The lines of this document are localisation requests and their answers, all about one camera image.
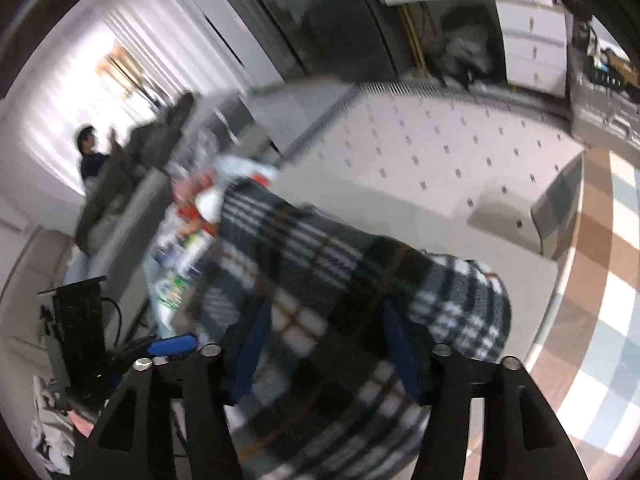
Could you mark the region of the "person in dark shirt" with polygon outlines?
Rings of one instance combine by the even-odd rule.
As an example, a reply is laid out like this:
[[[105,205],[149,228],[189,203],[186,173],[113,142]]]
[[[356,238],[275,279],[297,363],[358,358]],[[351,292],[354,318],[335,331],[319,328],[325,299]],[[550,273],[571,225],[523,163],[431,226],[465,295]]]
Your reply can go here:
[[[102,153],[96,149],[96,128],[92,125],[83,126],[76,134],[76,146],[80,153],[79,172],[82,182],[96,178],[102,166],[119,149],[117,132],[111,128],[107,136],[108,152]]]

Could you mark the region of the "black refrigerator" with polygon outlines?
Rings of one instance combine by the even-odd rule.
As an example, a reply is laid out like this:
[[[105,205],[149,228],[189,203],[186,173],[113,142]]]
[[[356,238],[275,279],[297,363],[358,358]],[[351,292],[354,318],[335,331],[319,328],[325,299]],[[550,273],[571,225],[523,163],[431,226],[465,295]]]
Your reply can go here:
[[[391,81],[411,66],[398,12],[380,0],[227,0],[285,80]]]

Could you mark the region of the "white patterned floor mat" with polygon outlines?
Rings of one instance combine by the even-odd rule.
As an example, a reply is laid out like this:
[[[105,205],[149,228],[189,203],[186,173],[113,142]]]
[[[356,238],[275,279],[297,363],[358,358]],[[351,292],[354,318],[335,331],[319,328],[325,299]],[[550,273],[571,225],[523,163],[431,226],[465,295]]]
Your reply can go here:
[[[527,214],[584,148],[528,107],[406,84],[368,84],[299,149],[305,167],[446,217]]]

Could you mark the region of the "white paper roll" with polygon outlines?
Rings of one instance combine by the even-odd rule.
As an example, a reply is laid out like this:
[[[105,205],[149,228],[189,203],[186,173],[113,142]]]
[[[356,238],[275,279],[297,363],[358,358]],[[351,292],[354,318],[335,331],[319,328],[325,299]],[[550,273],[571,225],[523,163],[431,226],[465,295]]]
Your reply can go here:
[[[208,188],[195,195],[194,207],[198,218],[209,224],[217,224],[220,220],[220,212],[224,194],[216,188]]]

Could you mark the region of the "white drawer desk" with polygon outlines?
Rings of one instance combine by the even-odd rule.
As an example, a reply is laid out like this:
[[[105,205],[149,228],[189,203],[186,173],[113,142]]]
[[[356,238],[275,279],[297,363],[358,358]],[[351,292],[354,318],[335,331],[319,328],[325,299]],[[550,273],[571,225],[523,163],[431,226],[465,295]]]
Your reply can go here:
[[[566,96],[565,10],[553,0],[381,0],[386,6],[445,1],[456,10],[481,4],[501,41],[506,82],[563,99]]]

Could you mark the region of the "black bag under desk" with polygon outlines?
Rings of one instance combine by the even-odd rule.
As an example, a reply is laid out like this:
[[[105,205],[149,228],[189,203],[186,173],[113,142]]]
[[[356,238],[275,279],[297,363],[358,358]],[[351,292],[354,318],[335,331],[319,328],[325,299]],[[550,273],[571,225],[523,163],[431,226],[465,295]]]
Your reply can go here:
[[[495,75],[497,61],[489,27],[462,25],[444,30],[444,40],[442,70],[465,90],[475,81]]]

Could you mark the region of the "black white plaid cardigan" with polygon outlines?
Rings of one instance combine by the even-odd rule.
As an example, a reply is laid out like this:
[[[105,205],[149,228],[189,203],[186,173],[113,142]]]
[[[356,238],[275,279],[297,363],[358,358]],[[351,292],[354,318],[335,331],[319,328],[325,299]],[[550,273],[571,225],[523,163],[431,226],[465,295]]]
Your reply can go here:
[[[224,191],[194,296],[201,336],[255,348],[231,437],[249,479],[390,479],[418,456],[435,344],[494,362],[511,329],[486,264],[297,207],[250,179]]]

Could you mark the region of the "silver flat suitcase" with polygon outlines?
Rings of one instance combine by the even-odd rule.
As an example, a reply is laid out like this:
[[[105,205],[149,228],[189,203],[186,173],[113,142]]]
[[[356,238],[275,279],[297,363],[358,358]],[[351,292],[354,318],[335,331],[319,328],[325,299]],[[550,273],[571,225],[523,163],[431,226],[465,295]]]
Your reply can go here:
[[[567,55],[572,136],[590,148],[605,148],[639,163],[639,105],[613,90],[592,84],[582,66],[585,55]]]

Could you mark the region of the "plaid bed sheet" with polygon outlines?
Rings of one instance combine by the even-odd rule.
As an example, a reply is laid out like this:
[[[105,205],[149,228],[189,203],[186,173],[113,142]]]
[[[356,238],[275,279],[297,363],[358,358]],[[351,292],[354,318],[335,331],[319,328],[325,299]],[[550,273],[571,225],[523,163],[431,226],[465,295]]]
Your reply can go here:
[[[533,205],[491,200],[469,220],[558,267],[526,366],[588,477],[639,446],[639,169],[603,148],[571,160]]]

